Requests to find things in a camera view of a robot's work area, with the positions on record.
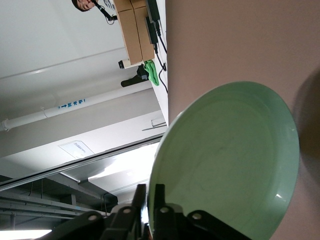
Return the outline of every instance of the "green plate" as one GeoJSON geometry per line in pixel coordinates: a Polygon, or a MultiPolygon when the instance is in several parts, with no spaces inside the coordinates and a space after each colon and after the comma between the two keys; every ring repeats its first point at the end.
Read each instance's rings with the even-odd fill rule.
{"type": "Polygon", "coordinates": [[[149,184],[186,216],[204,210],[254,240],[284,217],[299,168],[299,139],[281,97],[254,82],[215,88],[183,111],[163,136],[149,184]]]}

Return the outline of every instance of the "white ceiling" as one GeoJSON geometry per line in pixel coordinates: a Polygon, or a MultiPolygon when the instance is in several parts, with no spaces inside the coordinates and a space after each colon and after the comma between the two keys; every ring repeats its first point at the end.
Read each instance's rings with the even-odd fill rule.
{"type": "MultiPolygon", "coordinates": [[[[1,5],[0,21],[0,122],[121,90],[121,81],[136,75],[135,67],[119,69],[118,61],[127,58],[119,23],[108,25],[97,8],[80,12],[71,0],[14,0],[1,5]]],[[[149,87],[0,131],[0,175],[18,177],[69,161],[57,153],[61,143],[84,141],[98,153],[163,133],[166,127],[137,134],[163,118],[149,87]]]]}

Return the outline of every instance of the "cardboard box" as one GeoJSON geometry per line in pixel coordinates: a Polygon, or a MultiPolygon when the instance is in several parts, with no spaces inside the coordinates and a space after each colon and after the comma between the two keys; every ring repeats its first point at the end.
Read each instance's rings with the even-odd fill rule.
{"type": "Polygon", "coordinates": [[[145,0],[114,0],[122,37],[131,64],[155,58],[150,44],[145,17],[148,16],[145,0]]]}

